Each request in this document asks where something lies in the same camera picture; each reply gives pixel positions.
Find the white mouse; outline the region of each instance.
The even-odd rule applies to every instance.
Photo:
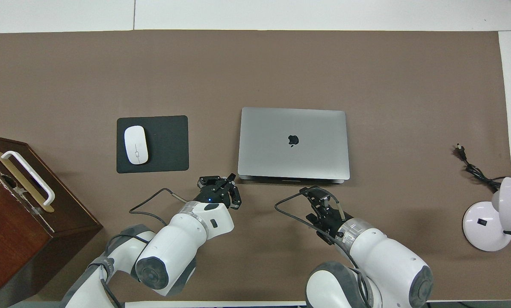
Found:
[[[145,140],[145,130],[136,125],[130,126],[124,131],[124,145],[128,160],[134,165],[140,165],[147,162],[149,152],[147,150],[147,140]]]

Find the mouse pad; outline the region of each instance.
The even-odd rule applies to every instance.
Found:
[[[134,165],[128,160],[124,131],[134,125],[145,129],[148,161]],[[183,171],[189,169],[189,129],[185,115],[120,118],[117,120],[117,172]]]

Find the cable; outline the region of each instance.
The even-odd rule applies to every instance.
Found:
[[[111,237],[108,241],[107,241],[107,244],[105,244],[105,257],[108,257],[109,256],[109,247],[111,246],[111,241],[114,240],[115,238],[117,237],[122,237],[122,236],[125,236],[125,237],[131,237],[131,238],[135,238],[136,240],[139,240],[141,242],[144,242],[145,244],[148,244],[149,241],[148,240],[144,240],[143,238],[140,238],[139,236],[135,236],[135,235],[130,235],[130,234],[117,234],[113,237]]]
[[[115,295],[113,294],[113,292],[111,292],[111,289],[109,288],[109,286],[107,285],[107,283],[105,282],[105,280],[102,278],[102,279],[99,279],[99,281],[101,281],[101,285],[103,285],[103,289],[105,289],[105,292],[109,295],[109,297],[113,300],[113,303],[117,306],[117,308],[122,308],[122,305],[120,304],[120,302],[118,301],[118,299],[115,297]]]
[[[152,195],[151,197],[149,197],[147,200],[143,201],[142,203],[134,206],[131,210],[129,210],[128,212],[130,214],[142,214],[142,215],[149,215],[151,217],[154,217],[156,219],[158,219],[164,226],[167,226],[168,224],[162,219],[160,218],[159,216],[157,215],[154,215],[152,213],[148,213],[148,212],[139,212],[139,211],[136,211],[134,212],[135,209],[139,208],[140,206],[146,204],[148,201],[151,201],[151,199],[153,199],[154,197],[156,197],[159,193],[162,193],[163,191],[167,191],[170,193],[170,195],[174,198],[176,198],[177,200],[179,201],[182,201],[183,203],[187,203],[188,201],[179,197],[178,195],[176,195],[173,191],[171,191],[170,189],[167,189],[166,187],[164,187],[163,189],[160,189],[159,191],[157,191],[156,193],[154,193],[154,195]]]
[[[354,261],[352,256],[349,254],[349,252],[345,249],[345,247],[343,246],[343,243],[340,240],[337,240],[336,238],[332,237],[330,234],[328,234],[324,230],[322,230],[320,228],[317,228],[316,226],[313,226],[311,223],[306,222],[303,219],[301,219],[301,218],[299,218],[299,217],[297,217],[295,215],[292,215],[292,214],[290,214],[288,212],[285,212],[284,210],[281,210],[281,209],[278,208],[278,205],[280,205],[281,203],[289,201],[289,200],[291,200],[291,199],[293,199],[295,197],[298,197],[299,195],[303,195],[304,193],[307,193],[307,192],[313,191],[313,190],[320,190],[320,191],[323,191],[323,192],[327,193],[328,195],[330,195],[335,200],[335,202],[337,204],[339,204],[339,200],[337,200],[337,198],[334,195],[332,195],[332,193],[330,193],[329,191],[327,191],[327,190],[325,190],[323,188],[320,188],[320,187],[312,187],[312,188],[306,189],[306,190],[304,190],[302,192],[296,193],[295,195],[291,195],[290,197],[288,197],[286,199],[282,199],[282,200],[278,201],[275,204],[275,210],[279,211],[280,213],[282,213],[282,214],[284,214],[284,215],[286,215],[286,216],[288,216],[290,218],[293,218],[293,219],[297,220],[298,222],[308,226],[309,228],[312,228],[312,229],[316,230],[316,232],[322,234],[323,236],[326,236],[333,243],[335,243],[339,248],[341,248],[341,250],[343,250],[343,252],[349,258],[349,260],[352,263],[352,265],[355,267],[355,269],[357,269],[357,270],[354,270],[354,272],[358,273],[358,277],[361,277],[361,279],[358,279],[358,288],[359,288],[362,300],[365,303],[365,305],[367,306],[367,308],[371,308],[371,305],[369,304],[369,302],[367,300],[369,295],[367,293],[367,285],[366,285],[365,279],[363,278],[363,275],[361,274],[361,269],[358,267],[358,265],[356,264],[356,262]]]
[[[475,308],[474,306],[468,306],[467,304],[465,304],[464,302],[457,302],[457,304],[461,305],[461,306],[464,306],[464,307],[467,307],[467,308]]]
[[[111,237],[108,241],[107,241],[107,244],[105,244],[105,252],[103,253],[103,255],[105,257],[108,257],[109,256],[109,247],[111,246],[111,242],[117,238],[117,237],[130,237],[130,238],[135,238],[136,240],[140,240],[142,242],[144,242],[145,244],[148,244],[149,241],[148,240],[145,240],[144,238],[140,238],[139,236],[136,236],[136,235],[130,235],[130,234],[117,234],[113,237]],[[111,291],[111,289],[109,288],[109,286],[107,285],[107,282],[105,281],[105,279],[103,279],[103,266],[100,265],[99,266],[99,270],[100,270],[100,279],[99,281],[101,281],[101,285],[103,285],[103,289],[105,289],[105,292],[109,295],[109,297],[113,300],[114,304],[117,306],[117,308],[122,308],[122,305],[120,304],[120,302],[118,302],[116,296],[113,294],[113,292]]]
[[[341,216],[341,221],[344,222],[347,219],[345,218],[345,212],[343,212],[343,207],[341,206],[341,203],[337,203],[337,207],[339,208],[339,215]]]
[[[460,144],[457,144],[454,152],[466,164],[465,168],[466,172],[472,174],[476,179],[487,184],[494,193],[498,191],[501,182],[497,182],[497,180],[504,179],[505,177],[498,177],[493,179],[488,179],[487,177],[485,177],[484,173],[480,170],[480,168],[468,162],[466,158],[466,153],[464,152],[464,146],[461,146]]]

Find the brown wooden box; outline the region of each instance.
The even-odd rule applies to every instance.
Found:
[[[55,199],[54,212],[46,212],[33,197],[36,192],[23,192],[25,185],[0,160],[0,307],[36,294],[102,228],[27,144],[0,138],[0,152],[7,151],[18,152]],[[48,196],[16,158],[9,162],[31,189]]]

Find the silver laptop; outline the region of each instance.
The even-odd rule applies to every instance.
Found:
[[[348,180],[344,111],[244,107],[238,174],[244,180]]]

